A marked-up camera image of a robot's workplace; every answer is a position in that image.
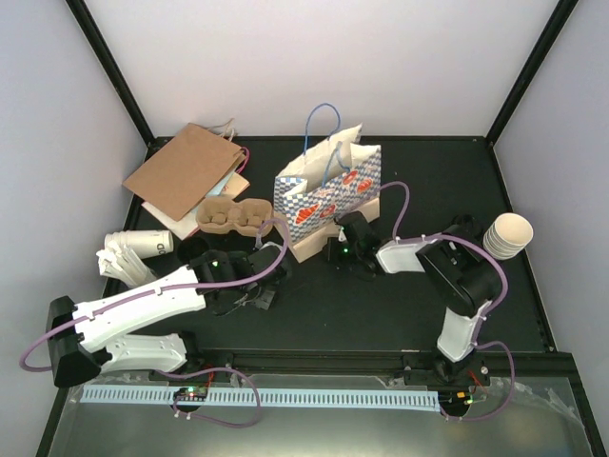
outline black table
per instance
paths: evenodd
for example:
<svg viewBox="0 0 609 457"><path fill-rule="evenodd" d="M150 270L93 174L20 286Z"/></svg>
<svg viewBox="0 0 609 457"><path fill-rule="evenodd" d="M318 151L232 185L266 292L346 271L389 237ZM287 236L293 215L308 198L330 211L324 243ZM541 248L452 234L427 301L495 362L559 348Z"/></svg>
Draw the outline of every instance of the black table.
<svg viewBox="0 0 609 457"><path fill-rule="evenodd" d="M302 138L253 137L238 138L237 142L251 151L244 172L251 186L238 200L257 197L272 201L273 177L302 150ZM494 151L482 138L368 137L362 143L382 145L384 183L401 180L411 189L401 237L435 233L463 213L473 214L488 226L500 213L511 209ZM381 236L390 236L402 204L402 189L383 191L381 218L373 223ZM131 217L134 229L162 227L144 209L134 211ZM253 239L236 232L206 235L206 239L219 249L253 248ZM277 232L269 239L281 242ZM140 332L189 330L196 334L201 349L326 352L435 346L445 305L426 275L400 273L370 283L329 265L321 255L300 265L288 255L293 276L270 310L244 307L216 317L206 309L166 319ZM175 252L150 259L148 264L160 275L179 267ZM514 351L547 350L553 342L526 256L505 262L504 268L510 290L484 324L480 342L499 339Z"/></svg>

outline gift bag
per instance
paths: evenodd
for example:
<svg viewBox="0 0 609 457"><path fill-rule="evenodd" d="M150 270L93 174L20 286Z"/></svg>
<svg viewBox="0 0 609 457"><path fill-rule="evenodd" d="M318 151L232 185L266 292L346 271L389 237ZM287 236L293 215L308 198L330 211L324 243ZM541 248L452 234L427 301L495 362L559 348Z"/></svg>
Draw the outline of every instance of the gift bag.
<svg viewBox="0 0 609 457"><path fill-rule="evenodd" d="M379 195L381 146L362 146L362 125L337 131L307 149L276 177L273 192L275 211L289 226L290 241L296 244L333 219L354 210Z"/></svg>

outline white paper cup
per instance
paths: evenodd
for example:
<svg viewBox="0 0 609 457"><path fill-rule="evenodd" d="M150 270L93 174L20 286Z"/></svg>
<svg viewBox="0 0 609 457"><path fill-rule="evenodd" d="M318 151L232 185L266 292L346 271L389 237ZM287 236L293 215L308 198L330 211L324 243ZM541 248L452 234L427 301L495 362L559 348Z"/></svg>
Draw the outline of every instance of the white paper cup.
<svg viewBox="0 0 609 457"><path fill-rule="evenodd" d="M169 230L117 231L106 235L104 246L110 241L129 246L140 259L173 252L173 237Z"/></svg>
<svg viewBox="0 0 609 457"><path fill-rule="evenodd" d="M533 239L529 221L513 212L500 215L482 239L484 249L497 260L511 259Z"/></svg>

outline bag handle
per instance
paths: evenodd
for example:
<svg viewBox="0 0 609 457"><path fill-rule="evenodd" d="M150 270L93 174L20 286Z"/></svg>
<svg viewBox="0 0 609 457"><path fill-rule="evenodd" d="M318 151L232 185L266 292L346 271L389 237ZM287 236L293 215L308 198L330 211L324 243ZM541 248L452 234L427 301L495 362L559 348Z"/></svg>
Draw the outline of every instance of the bag handle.
<svg viewBox="0 0 609 457"><path fill-rule="evenodd" d="M342 169L344 169L347 173L349 173L351 171L351 169L349 167L347 167L341 160L341 146L342 145L343 145L343 142L339 141L336 144L336 148L334 148L334 150L330 154L330 160L327 161L327 164L325 166L324 180L322 181L322 187L325 187L325 182L327 181L327 174L330 171L330 164L332 163L332 158L334 158L334 156L336 156L336 160L338 161L338 163Z"/></svg>
<svg viewBox="0 0 609 457"><path fill-rule="evenodd" d="M332 130L330 132L330 134L327 135L327 136L332 136L334 133L339 131L339 129L341 128L341 114L336 109L336 107L334 105L332 105L331 103L327 103L327 102L320 103L317 107L315 107L313 109L313 111L311 111L309 113L308 117L306 118L306 125L304 126L304 148L303 148L303 155L306 154L306 150L308 149L308 124L309 124L309 122L311 122L311 117L313 117L313 114L315 114L315 111L317 111L319 108L323 108L323 107L329 107L329 108L334 109L334 112L336 112L336 118L337 118L337 121L338 121L336 123L336 128L334 130Z"/></svg>

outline red logo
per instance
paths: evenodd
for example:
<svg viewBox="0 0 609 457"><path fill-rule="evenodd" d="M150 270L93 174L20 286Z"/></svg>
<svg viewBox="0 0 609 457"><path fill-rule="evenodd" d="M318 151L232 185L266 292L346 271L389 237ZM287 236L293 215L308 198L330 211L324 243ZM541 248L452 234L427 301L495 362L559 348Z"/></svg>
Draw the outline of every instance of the red logo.
<svg viewBox="0 0 609 457"><path fill-rule="evenodd" d="M351 171L349 174L347 174L345 176L345 178L343 179L343 184L344 185L351 184L357 175L358 175L358 171L356 169L354 169L353 171Z"/></svg>
<svg viewBox="0 0 609 457"><path fill-rule="evenodd" d="M358 185L358 193L364 193L371 187L372 187L372 180L370 178L366 178Z"/></svg>
<svg viewBox="0 0 609 457"><path fill-rule="evenodd" d="M300 225L301 223L303 223L306 219L308 219L309 217L311 217L313 215L313 213L317 210L317 208L320 207L320 204L318 203L317 205L313 205L312 207L309 208L304 208L301 209L300 211L298 211L298 215L296 216L296 225Z"/></svg>
<svg viewBox="0 0 609 457"><path fill-rule="evenodd" d="M332 204L320 213L320 219L331 216L336 211L336 205Z"/></svg>

